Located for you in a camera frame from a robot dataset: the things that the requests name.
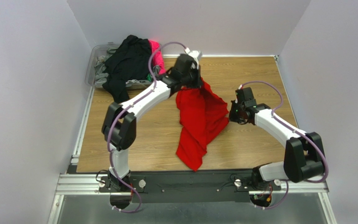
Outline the red t-shirt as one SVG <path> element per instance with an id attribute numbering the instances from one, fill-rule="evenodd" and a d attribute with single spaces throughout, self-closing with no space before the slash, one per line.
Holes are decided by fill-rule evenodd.
<path id="1" fill-rule="evenodd" d="M 182 125 L 176 155 L 187 167 L 197 171 L 207 154 L 208 144 L 229 123 L 227 103 L 203 81 L 199 89 L 185 88 L 179 91 L 176 106 Z"/>

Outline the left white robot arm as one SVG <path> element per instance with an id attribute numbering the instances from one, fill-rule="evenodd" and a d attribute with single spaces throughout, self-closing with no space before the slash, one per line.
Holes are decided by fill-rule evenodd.
<path id="1" fill-rule="evenodd" d="M 203 83 L 200 75 L 200 51 L 190 51 L 179 55 L 173 67 L 156 78 L 134 98 L 120 104 L 109 105 L 102 133 L 107 142 L 110 168 L 105 186 L 126 191 L 131 187 L 128 164 L 129 147 L 137 136 L 137 122 L 153 107 L 185 88 L 199 89 Z"/>

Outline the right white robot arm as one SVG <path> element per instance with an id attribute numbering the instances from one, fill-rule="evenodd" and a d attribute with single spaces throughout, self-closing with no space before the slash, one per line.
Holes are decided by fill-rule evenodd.
<path id="1" fill-rule="evenodd" d="M 312 182 L 312 178 L 319 175 L 322 175 L 321 181 L 324 181 L 328 169 L 319 134 L 307 133 L 292 126 L 272 114 L 272 110 L 266 104 L 257 104 L 255 100 L 233 100 L 231 103 L 229 121 L 261 128 L 278 140 L 285 149 L 282 162 L 267 163 L 253 168 L 251 182 L 254 187 L 274 180 Z"/>

